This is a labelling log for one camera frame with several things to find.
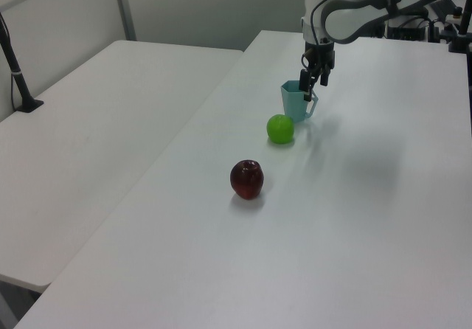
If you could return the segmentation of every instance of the wire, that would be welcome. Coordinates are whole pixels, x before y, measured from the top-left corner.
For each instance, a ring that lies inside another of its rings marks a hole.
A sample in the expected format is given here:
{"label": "wire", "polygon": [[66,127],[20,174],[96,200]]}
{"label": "wire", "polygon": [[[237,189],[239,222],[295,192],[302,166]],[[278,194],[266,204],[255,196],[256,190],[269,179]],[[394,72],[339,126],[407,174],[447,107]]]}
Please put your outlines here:
{"label": "wire", "polygon": [[302,66],[305,67],[305,69],[308,69],[308,66],[305,65],[305,62],[303,61],[304,58],[305,58],[305,54],[302,55]]}
{"label": "wire", "polygon": [[316,45],[319,46],[319,42],[318,42],[318,38],[316,37],[316,32],[315,32],[315,26],[313,24],[313,16],[315,14],[315,11],[319,8],[319,6],[321,6],[322,4],[324,4],[326,1],[329,1],[329,0],[323,0],[321,2],[319,2],[314,8],[313,10],[311,11],[311,16],[310,16],[310,25],[311,25],[311,32],[313,33],[313,37],[315,38],[315,42],[316,42]]}
{"label": "wire", "polygon": [[13,108],[13,111],[16,111],[16,108],[15,108],[15,103],[13,102],[13,73],[11,74],[11,81],[10,81],[10,98],[12,100],[12,108]]}
{"label": "wire", "polygon": [[426,17],[422,17],[422,16],[418,16],[418,17],[413,17],[413,18],[410,18],[408,21],[405,21],[403,24],[401,24],[397,29],[401,29],[403,28],[404,26],[406,26],[408,23],[411,23],[412,21],[417,21],[418,19],[422,19],[423,21],[428,21],[430,24],[433,23],[433,21],[429,18],[426,18]]}
{"label": "wire", "polygon": [[5,32],[7,32],[8,41],[10,41],[10,32],[8,31],[7,23],[5,23],[5,20],[3,19],[1,12],[0,12],[0,21],[3,28],[5,28]]}
{"label": "wire", "polygon": [[438,19],[434,19],[433,21],[429,21],[429,24],[428,24],[428,25],[426,25],[426,26],[420,28],[420,25],[421,25],[422,23],[424,23],[425,21],[428,21],[428,20],[427,20],[427,19],[423,19],[423,20],[418,24],[418,26],[416,27],[416,29],[426,28],[426,27],[428,27],[428,26],[431,25],[431,24],[437,23],[438,21],[440,21],[440,19],[438,18]]}

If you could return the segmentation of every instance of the wall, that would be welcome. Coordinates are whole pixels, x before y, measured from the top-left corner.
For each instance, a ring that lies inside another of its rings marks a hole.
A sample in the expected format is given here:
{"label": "wall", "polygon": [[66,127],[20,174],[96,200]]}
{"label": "wall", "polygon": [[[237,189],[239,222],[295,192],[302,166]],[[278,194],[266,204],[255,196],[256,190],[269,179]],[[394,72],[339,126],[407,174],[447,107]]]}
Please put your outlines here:
{"label": "wall", "polygon": [[244,50],[260,30],[301,32],[305,14],[305,0],[128,1],[140,41],[226,49]]}
{"label": "wall", "polygon": [[[117,0],[27,0],[2,15],[33,97],[125,38]],[[11,113],[10,68],[0,52],[0,121]]]}

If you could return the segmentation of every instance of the white table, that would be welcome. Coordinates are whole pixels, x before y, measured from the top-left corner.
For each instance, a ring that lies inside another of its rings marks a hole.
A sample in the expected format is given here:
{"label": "white table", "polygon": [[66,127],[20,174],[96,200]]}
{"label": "white table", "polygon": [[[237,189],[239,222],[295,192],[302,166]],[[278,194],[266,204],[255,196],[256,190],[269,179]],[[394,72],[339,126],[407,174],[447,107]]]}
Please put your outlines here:
{"label": "white table", "polygon": [[0,280],[43,291],[242,52],[117,41],[0,124]]}
{"label": "white table", "polygon": [[[315,115],[277,147],[266,122],[303,46],[262,32],[18,329],[468,328],[465,57],[337,46]],[[265,172],[254,201],[229,186],[241,159]]]}

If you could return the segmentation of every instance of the black stand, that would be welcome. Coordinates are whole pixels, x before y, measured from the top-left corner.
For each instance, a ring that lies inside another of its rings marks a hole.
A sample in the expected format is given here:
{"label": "black stand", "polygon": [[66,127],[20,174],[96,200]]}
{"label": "black stand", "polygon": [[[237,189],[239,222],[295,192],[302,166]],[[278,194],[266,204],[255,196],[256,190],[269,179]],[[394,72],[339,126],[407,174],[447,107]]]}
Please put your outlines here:
{"label": "black stand", "polygon": [[459,54],[469,54],[469,44],[472,43],[472,34],[467,33],[469,24],[471,23],[472,15],[472,0],[465,2],[464,12],[462,14],[462,20],[460,22],[459,32],[454,30],[443,30],[441,32],[441,39],[450,41],[449,52],[455,52]]}
{"label": "black stand", "polygon": [[27,83],[24,80],[23,74],[21,73],[20,66],[16,60],[15,53],[13,52],[12,45],[10,43],[10,36],[8,34],[7,25],[3,21],[3,17],[0,16],[0,44],[5,57],[7,58],[8,65],[12,72],[13,77],[15,78],[16,85],[20,91],[21,98],[23,99],[23,104],[21,104],[16,110],[22,111],[24,113],[30,113],[38,107],[44,104],[40,100],[35,100],[30,94]]}

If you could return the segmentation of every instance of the green fruit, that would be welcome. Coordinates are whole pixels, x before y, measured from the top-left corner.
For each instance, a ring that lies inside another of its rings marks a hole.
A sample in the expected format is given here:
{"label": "green fruit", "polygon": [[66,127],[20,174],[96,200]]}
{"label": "green fruit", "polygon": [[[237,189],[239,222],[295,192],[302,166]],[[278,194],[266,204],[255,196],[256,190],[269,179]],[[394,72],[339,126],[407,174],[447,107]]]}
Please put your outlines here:
{"label": "green fruit", "polygon": [[285,115],[274,115],[267,122],[268,138],[273,143],[284,144],[294,139],[294,121],[291,117]]}

